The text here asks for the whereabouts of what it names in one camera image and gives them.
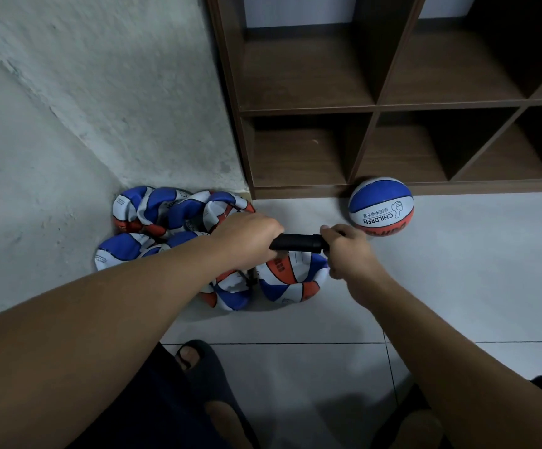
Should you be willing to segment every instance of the hand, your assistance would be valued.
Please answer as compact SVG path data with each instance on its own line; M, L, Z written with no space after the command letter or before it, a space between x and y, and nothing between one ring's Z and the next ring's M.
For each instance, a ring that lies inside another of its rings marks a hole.
M345 224L332 228L324 225L321 226L321 236L329 244L329 252L325 254L328 257L329 275L334 279L345 279L350 287L350 282L357 279L387 275L362 230Z
M215 229L211 240L223 249L230 269L251 269L278 255L269 246L282 233L282 225L271 217L260 212L238 212Z

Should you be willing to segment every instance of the sandal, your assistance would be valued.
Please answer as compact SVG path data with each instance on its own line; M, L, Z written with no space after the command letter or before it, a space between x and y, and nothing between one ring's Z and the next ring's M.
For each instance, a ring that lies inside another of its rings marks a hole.
M186 361L179 352L183 347L194 348L199 354L198 363L192 365ZM260 449L259 440L257 439L250 422L237 404L236 398L231 391L230 385L225 377L225 371L215 354L215 351L209 344L202 340L191 340L182 345L177 351L177 358L186 367L185 375L191 385L192 392L202 404L219 401L230 405L236 412L244 433L248 441L252 444L253 449Z

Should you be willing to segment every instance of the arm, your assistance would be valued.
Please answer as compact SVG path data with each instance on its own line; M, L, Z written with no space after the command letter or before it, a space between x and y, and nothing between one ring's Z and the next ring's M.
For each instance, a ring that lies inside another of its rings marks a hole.
M0 447L65 447L117 397L180 310L275 257L283 227L236 214L211 236L97 272L0 314Z
M345 279L373 313L455 447L542 447L541 389L399 286L362 231L338 225L321 227L321 234L330 245L331 276Z

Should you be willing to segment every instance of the forearm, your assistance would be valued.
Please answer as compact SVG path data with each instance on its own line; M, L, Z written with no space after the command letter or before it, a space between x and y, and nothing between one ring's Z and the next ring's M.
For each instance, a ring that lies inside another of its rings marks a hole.
M350 285L385 330L455 447L542 447L542 391L387 274Z
M35 447L43 435L43 447L65 446L86 428L192 296L224 271L214 245L196 238L0 314L0 442Z

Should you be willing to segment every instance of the cubby shelf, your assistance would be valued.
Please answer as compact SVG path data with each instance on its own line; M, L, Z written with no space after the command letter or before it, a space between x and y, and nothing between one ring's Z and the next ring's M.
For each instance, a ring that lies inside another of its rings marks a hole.
M356 0L352 22L248 29L207 0L253 197L542 191L542 0Z

